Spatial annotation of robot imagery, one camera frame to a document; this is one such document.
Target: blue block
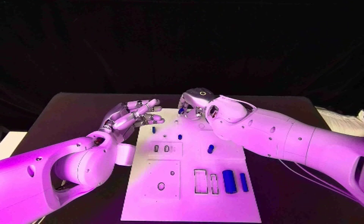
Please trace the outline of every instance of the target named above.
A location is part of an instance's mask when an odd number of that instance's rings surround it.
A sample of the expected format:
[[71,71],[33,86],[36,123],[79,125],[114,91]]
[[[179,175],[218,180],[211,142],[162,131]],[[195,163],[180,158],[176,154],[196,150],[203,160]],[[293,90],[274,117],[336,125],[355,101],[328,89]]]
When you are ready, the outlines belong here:
[[224,185],[225,185],[225,193],[234,194],[237,193],[237,185],[234,180],[234,173],[231,170],[225,170],[222,172]]
[[209,146],[208,146],[206,152],[208,152],[209,154],[212,153],[214,148],[215,148],[214,145],[209,145]]
[[240,180],[241,180],[241,185],[242,185],[242,191],[248,191],[248,184],[247,184],[247,179],[245,179],[244,173],[240,173]]

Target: robotic hand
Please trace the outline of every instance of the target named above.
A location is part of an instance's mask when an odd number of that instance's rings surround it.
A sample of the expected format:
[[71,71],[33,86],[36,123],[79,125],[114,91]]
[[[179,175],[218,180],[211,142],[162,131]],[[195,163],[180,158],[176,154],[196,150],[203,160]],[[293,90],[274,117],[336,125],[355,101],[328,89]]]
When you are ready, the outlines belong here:
[[[0,223],[30,223],[86,194],[108,179],[114,164],[131,166],[134,146],[123,144],[134,127],[163,123],[159,100],[120,103],[99,129],[0,160]],[[53,189],[50,170],[66,181]]]
[[303,164],[325,173],[349,194],[338,188],[333,191],[364,206],[364,137],[312,127],[241,100],[215,96],[205,88],[182,94],[177,108],[189,119],[205,116],[222,140],[231,140],[261,156]]

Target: table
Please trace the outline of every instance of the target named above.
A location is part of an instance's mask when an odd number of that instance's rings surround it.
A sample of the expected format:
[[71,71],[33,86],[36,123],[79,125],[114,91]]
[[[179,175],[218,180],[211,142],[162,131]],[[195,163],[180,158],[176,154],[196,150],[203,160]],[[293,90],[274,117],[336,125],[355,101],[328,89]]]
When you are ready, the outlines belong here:
[[[157,98],[176,108],[180,95],[59,93],[50,100],[13,155],[85,136],[98,129],[120,102]],[[329,129],[307,98],[231,96],[303,123]],[[137,132],[127,143],[136,144]],[[245,150],[248,173],[263,223],[362,223],[364,208],[280,164]],[[120,223],[130,167],[115,165],[104,185],[50,213],[42,223]]]

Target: small blue object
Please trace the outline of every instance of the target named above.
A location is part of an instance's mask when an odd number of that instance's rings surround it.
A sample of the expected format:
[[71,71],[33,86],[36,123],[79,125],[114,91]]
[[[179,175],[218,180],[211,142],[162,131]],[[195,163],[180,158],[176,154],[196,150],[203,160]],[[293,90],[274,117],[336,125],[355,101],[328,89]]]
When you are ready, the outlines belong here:
[[244,173],[240,173],[240,179],[241,179],[242,191],[248,191],[248,184]]
[[211,154],[212,151],[214,151],[214,145],[209,145],[209,146],[208,146],[208,149],[206,149],[206,152]]
[[234,180],[234,174],[231,170],[225,170],[222,172],[224,185],[225,185],[225,193],[234,194],[237,193],[237,185]]

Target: white board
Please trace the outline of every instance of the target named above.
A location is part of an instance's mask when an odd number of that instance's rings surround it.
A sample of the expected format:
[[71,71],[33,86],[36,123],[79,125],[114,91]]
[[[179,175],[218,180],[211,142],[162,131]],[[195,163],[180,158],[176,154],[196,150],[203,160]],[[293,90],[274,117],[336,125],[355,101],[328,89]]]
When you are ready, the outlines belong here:
[[[140,128],[121,220],[260,223],[242,147],[205,130],[205,118],[188,120],[177,109],[156,114],[164,123]],[[211,154],[209,145],[215,147]],[[227,169],[234,173],[234,194],[224,190]],[[247,177],[248,192],[242,191],[240,173]],[[206,185],[206,193],[195,192],[196,183]]]

